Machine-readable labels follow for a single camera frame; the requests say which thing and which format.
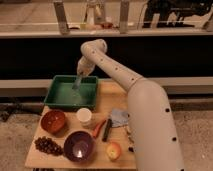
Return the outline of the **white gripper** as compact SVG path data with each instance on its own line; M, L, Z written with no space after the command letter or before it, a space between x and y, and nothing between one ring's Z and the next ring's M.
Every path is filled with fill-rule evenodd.
M78 61L78 65L77 65L77 74L78 75L87 77L94 71L94 69L95 69L95 64L92 61L90 61L89 59L87 59L86 57L82 56L80 58L80 60ZM81 76L76 78L72 89L76 90L79 88L82 78L83 78Z

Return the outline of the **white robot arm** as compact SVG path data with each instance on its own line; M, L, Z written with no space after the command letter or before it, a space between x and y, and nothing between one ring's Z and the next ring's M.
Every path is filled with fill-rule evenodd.
M127 92L127 111L138 171L186 171L165 90L106 55L103 39L80 47L77 74L88 76L98 66Z

